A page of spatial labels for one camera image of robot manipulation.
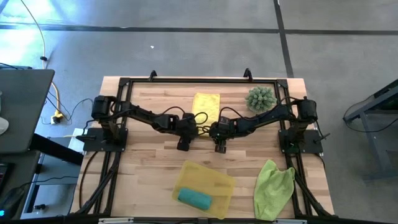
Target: gray floor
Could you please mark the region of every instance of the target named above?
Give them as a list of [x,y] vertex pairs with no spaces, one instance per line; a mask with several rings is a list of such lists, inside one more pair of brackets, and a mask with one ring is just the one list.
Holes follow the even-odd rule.
[[[277,28],[271,0],[26,0],[39,22],[91,26]],[[396,1],[280,0],[287,29],[397,30]],[[31,22],[20,2],[10,0],[0,22]],[[40,68],[39,33],[0,30],[0,62]],[[46,31],[48,68],[54,69],[62,103],[72,110],[95,97],[105,75],[239,77],[246,67],[256,77],[286,77],[279,34]],[[318,102],[331,199],[345,218],[396,222],[398,180],[365,184],[377,171],[364,134],[345,127],[342,116],[398,78],[398,36],[288,35],[295,78],[304,78]],[[44,122],[54,109],[47,103]],[[90,118],[90,104],[79,106],[71,125],[38,124],[44,136],[71,134]],[[393,125],[389,133],[396,133]]]

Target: wooden tabletop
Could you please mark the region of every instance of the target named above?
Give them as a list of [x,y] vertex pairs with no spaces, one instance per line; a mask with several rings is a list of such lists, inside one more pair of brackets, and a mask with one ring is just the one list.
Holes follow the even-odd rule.
[[[119,79],[120,77],[104,77],[100,95],[116,96]],[[306,95],[303,79],[287,80],[291,96],[302,98]],[[220,108],[230,106],[243,116],[253,116],[244,102],[244,97],[253,87],[255,85],[250,83],[135,83],[131,102],[154,113],[161,113],[171,106],[180,106],[189,112],[196,93],[217,93],[221,95]],[[182,116],[179,110],[169,113]],[[237,117],[229,110],[224,110],[223,116]],[[286,169],[285,157],[280,152],[277,139],[280,129],[278,122],[261,127],[247,137],[227,141],[226,154],[214,152],[215,145],[210,138],[194,140],[190,150],[183,152],[176,150],[178,136],[160,134],[149,125],[133,119],[127,120],[127,128],[129,136],[126,150],[121,156],[114,193],[111,214],[114,217],[205,217],[205,213],[172,199],[181,166],[184,161],[190,160],[235,178],[236,186],[227,218],[254,218],[253,193],[261,167],[268,159],[272,159],[279,169]],[[91,155],[89,153],[83,160],[78,183]],[[88,168],[82,189],[83,203],[98,185],[103,157],[104,153],[99,152]],[[311,154],[303,154],[302,157],[308,188],[325,210],[333,213],[321,160]],[[79,188],[78,184],[71,212],[78,210]],[[101,210],[104,209],[107,193],[108,188],[105,189]],[[298,198],[304,212],[301,191],[298,191]],[[291,200],[279,217],[294,217]]]

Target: green towel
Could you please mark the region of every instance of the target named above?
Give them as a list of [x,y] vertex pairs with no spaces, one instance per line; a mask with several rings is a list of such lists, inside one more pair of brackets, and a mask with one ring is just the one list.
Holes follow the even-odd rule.
[[293,194],[294,169],[280,171],[268,160],[261,169],[254,189],[254,213],[257,219],[274,221]]

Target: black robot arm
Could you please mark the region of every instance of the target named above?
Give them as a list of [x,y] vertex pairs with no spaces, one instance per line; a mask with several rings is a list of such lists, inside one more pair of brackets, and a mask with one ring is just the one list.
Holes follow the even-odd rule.
[[[297,105],[298,116],[293,114],[291,105]],[[220,116],[218,122],[214,122],[209,128],[209,136],[214,140],[215,151],[226,152],[226,140],[238,137],[245,137],[253,133],[257,128],[271,124],[276,121],[290,121],[291,127],[288,129],[289,135],[285,139],[289,143],[295,144],[304,141],[304,131],[309,124],[317,119],[317,104],[313,100],[304,97],[302,100],[294,100],[289,105],[278,104],[270,111],[256,115],[252,118],[229,119]]]
[[[120,110],[110,115],[114,105],[118,105]],[[129,101],[118,103],[114,96],[97,96],[94,99],[91,116],[103,128],[103,139],[108,143],[117,144],[121,140],[120,128],[115,121],[118,118],[128,117],[149,124],[160,133],[180,136],[177,149],[188,151],[191,140],[198,136],[195,115],[184,112],[180,119],[176,114],[165,114],[165,112],[155,114],[133,105]]]

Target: yellow plastic container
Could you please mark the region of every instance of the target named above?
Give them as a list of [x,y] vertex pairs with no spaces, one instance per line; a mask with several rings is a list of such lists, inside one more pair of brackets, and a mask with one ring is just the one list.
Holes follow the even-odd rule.
[[173,190],[174,200],[180,202],[177,197],[183,187],[210,195],[212,197],[210,208],[201,211],[224,219],[235,187],[235,180],[226,174],[185,161]]

